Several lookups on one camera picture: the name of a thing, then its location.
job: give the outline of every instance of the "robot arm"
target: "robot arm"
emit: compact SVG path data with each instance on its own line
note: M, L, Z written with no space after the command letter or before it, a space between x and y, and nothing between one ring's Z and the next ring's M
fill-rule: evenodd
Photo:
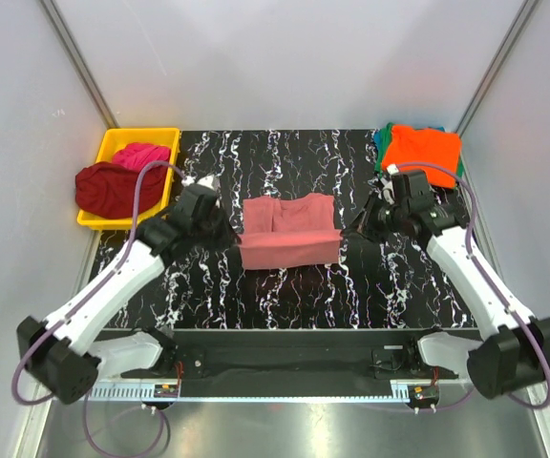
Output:
M195 246L225 247L236 239L218 201L218 181L207 177L184 188L180 200L137 227L128 257L127 245L116 258L68 303L39 323L28 317L16 330L21 357L53 326L50 338L32 355L26 369L63 404L81 398L100 378L132 369L166 373L173 368L175 348L156 329L95 342L115 313L148 282ZM95 286L114 275L100 289ZM80 301L88 301L66 319Z
M423 171L393 170L386 189L391 190L388 201L373 193L352 228L373 241L384 241L392 232L417 240L470 308L483 340L431 332L417 342L422 362L470 378L488 399L544 381L536 352L511 313L517 312L527 324L549 366L550 319L536 319L506 287L473 241L471 259L466 250L466 230L455 209L436 203ZM502 296L496 294L478 264Z

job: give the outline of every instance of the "pink cloth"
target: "pink cloth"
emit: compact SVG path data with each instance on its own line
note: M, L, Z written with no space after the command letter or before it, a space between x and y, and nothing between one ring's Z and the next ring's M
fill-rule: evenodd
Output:
M243 201L241 259L247 270L338 262L341 231L334 228L334 198L295 200L263 196Z
M153 145L152 143L129 143L126 148L112 157L112 163L125 169L141 172L146 164L153 160L169 160L171 148Z

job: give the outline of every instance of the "black marble table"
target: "black marble table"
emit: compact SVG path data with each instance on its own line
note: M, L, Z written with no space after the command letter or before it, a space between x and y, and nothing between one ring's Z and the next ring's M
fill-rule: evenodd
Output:
M245 198L335 197L335 227L351 223L374 181L374 131L184 132L178 165L216 174L222 204L243 231ZM180 184L174 185L177 195ZM437 190L463 210L456 192ZM104 232L94 277L126 234ZM440 269L404 236L374 244L344 237L338 264L243 271L238 248L197 252L170 266L108 324L175 328L471 327L468 308Z

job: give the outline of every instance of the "yellow tray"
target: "yellow tray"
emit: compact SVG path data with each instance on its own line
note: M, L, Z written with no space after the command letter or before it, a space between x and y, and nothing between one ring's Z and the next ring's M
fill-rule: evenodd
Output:
M178 158L178 152L180 151L180 129L170 127L155 129L110 129L103 137L101 147L99 148L99 154L96 156L95 162L110 162L117 151L121 150L129 143L134 142L154 143L155 145L168 146L171 148L169 162L175 164ZM169 169L167 171L167 177L165 178L162 197L159 202L154 207L139 214L137 221L153 217L169 204L169 194L171 192L173 179L173 170ZM77 223L82 226L88 226L96 231L114 231L118 229L131 229L132 220L130 218L106 219L80 209L77 214Z

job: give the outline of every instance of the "gray wall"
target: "gray wall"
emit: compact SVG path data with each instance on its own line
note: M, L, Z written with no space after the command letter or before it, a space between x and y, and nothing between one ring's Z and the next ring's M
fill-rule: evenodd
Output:
M90 231L74 175L104 126L35 0L0 1L0 457L26 412L10 395L15 327L72 294Z
M122 126L454 129L521 0L57 0Z
M550 0L463 141L504 279L537 315L550 316Z

